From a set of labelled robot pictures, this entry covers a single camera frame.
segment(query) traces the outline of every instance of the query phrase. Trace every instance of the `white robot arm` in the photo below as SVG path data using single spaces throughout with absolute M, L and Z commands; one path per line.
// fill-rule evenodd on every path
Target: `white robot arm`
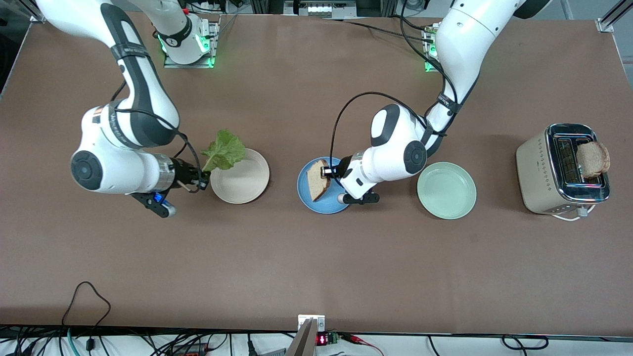
M 185 15 L 177 0 L 131 3 L 148 15 L 174 61 L 192 63 L 204 54 L 196 38 L 201 20 Z M 195 167 L 143 150 L 170 143 L 180 120 L 134 24 L 109 0 L 37 0 L 37 4 L 58 29 L 108 46 L 130 88 L 129 97 L 85 113 L 81 143 L 71 159 L 73 178 L 90 191 L 129 194 L 159 216 L 173 216 L 175 208 L 165 201 L 166 192 L 186 184 L 197 186 L 195 191 L 204 189 L 208 174 L 199 164 Z
M 372 146 L 343 158 L 332 170 L 349 195 L 339 200 L 362 203 L 376 184 L 419 173 L 427 157 L 437 151 L 443 134 L 479 77 L 484 56 L 510 18 L 534 16 L 549 2 L 454 0 L 439 26 L 435 42 L 440 66 L 453 83 L 454 91 L 445 78 L 436 103 L 425 113 L 428 130 L 422 120 L 402 105 L 391 104 L 381 109 L 372 120 Z

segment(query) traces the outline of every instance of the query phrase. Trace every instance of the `bread slice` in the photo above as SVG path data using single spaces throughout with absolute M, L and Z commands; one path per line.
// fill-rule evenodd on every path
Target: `bread slice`
M 310 190 L 312 201 L 317 201 L 317 199 L 321 198 L 327 188 L 330 187 L 330 179 L 321 178 L 321 167 L 327 167 L 325 160 L 316 161 L 306 172 L 308 174 L 308 189 Z
M 611 167 L 609 151 L 596 141 L 579 145 L 576 159 L 585 178 L 597 177 Z

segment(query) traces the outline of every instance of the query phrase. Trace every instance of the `lettuce leaf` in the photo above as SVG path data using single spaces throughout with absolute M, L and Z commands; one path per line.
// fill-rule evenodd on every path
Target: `lettuce leaf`
M 229 130 L 220 130 L 209 148 L 201 152 L 209 157 L 202 170 L 211 172 L 216 167 L 230 169 L 244 159 L 245 149 L 239 137 L 233 135 Z

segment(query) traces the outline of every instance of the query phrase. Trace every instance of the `table surface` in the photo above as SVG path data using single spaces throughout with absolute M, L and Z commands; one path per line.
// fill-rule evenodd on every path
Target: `table surface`
M 166 220 L 78 187 L 68 162 L 80 119 L 122 76 L 102 44 L 34 25 L 0 101 L 0 323 L 57 324 L 75 285 L 90 280 L 112 302 L 104 323 L 118 326 L 293 329 L 314 313 L 348 331 L 633 335 L 632 93 L 612 36 L 593 22 L 512 21 L 492 45 L 430 159 L 461 165 L 477 185 L 473 211 L 448 221 L 421 206 L 417 177 L 381 183 L 379 204 L 336 215 L 297 196 L 298 172 L 328 153 L 353 95 L 383 91 L 419 111 L 434 102 L 440 76 L 402 39 L 240 16 L 216 68 L 164 69 L 149 21 L 130 16 L 193 145 L 230 129 L 266 157 L 270 185 L 246 205 L 211 189 L 173 192 L 179 212 Z M 368 147 L 371 118 L 388 102 L 352 104 L 335 155 Z M 613 161 L 613 196 L 574 223 L 529 213 L 517 181 L 516 149 L 557 122 L 592 127 Z M 105 310 L 89 288 L 74 308 L 71 324 Z

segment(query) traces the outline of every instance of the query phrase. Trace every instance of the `silver toaster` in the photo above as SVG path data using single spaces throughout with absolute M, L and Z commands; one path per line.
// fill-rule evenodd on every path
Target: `silver toaster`
M 523 202 L 531 212 L 558 215 L 587 209 L 609 198 L 606 173 L 582 176 L 576 160 L 578 145 L 597 141 L 592 129 L 581 124 L 554 124 L 517 149 L 517 171 Z

